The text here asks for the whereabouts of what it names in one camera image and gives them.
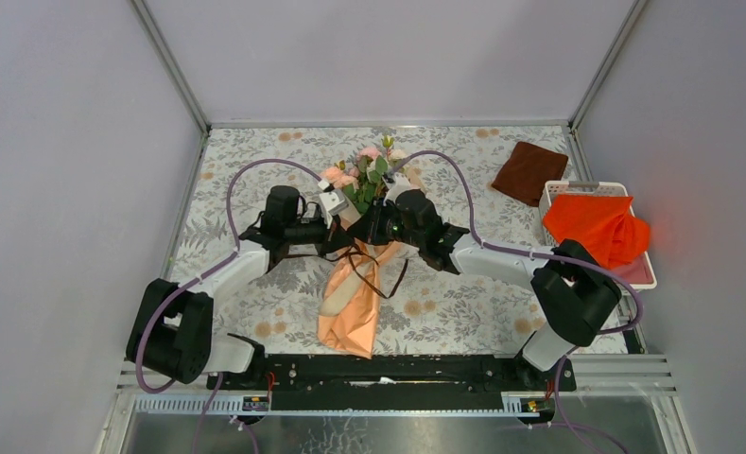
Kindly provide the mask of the pale pink fake flower stem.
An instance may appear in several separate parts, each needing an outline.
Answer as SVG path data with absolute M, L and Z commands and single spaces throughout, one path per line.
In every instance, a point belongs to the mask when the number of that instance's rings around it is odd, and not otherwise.
M 327 167 L 321 176 L 336 189 L 341 190 L 352 203 L 358 203 L 361 195 L 359 173 L 355 167 L 338 161 Z

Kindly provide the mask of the pink fake rose spray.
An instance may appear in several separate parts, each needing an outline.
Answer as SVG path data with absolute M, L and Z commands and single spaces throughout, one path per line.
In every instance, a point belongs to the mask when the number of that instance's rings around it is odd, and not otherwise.
M 357 164 L 361 175 L 365 177 L 367 183 L 375 187 L 381 187 L 383 176 L 390 171 L 395 165 L 399 164 L 407 157 L 407 153 L 399 148 L 395 148 L 388 159 L 386 151 L 376 147 L 367 147 L 360 151 Z

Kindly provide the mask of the large pink fake rose stem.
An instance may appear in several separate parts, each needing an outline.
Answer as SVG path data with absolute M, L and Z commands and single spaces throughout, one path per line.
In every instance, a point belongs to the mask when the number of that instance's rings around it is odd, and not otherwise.
M 360 214 L 364 214 L 371 206 L 373 200 L 382 194 L 384 183 L 382 174 L 384 170 L 379 169 L 379 162 L 384 158 L 377 147 L 366 147 L 356 156 L 357 188 L 354 204 Z

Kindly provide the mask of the peach wrapping paper sheet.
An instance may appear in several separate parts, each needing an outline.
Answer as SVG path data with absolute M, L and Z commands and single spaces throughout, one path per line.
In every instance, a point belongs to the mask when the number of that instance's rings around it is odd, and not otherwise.
M 355 240 L 329 274 L 319 310 L 319 341 L 343 354 L 371 358 L 380 315 L 380 271 L 403 248 L 400 242 L 368 246 Z

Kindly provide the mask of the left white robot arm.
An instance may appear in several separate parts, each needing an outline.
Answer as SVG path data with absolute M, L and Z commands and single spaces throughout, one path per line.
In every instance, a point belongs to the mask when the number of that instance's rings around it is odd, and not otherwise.
M 272 187 L 265 209 L 226 258 L 186 284 L 157 278 L 147 285 L 127 359 L 138 370 L 149 369 L 182 384 L 223 373 L 241 388 L 259 385 L 266 367 L 262 345 L 235 334 L 215 336 L 215 310 L 287 259 L 293 246 L 311 245 L 319 256 L 349 247 L 353 240 L 339 217 L 349 206 L 342 191 L 328 186 L 319 194 L 313 216 L 307 217 L 297 189 Z

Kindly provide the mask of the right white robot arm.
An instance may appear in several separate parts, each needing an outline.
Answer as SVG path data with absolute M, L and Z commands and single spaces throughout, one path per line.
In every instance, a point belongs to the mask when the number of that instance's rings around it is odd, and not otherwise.
M 533 291 L 546 322 L 521 347 L 516 381 L 536 390 L 567 354 L 590 345 L 622 297 L 615 280 L 585 248 L 565 240 L 539 252 L 477 240 L 444 221 L 419 189 L 380 199 L 349 229 L 370 245 L 400 242 L 415 248 L 435 271 L 489 277 Z

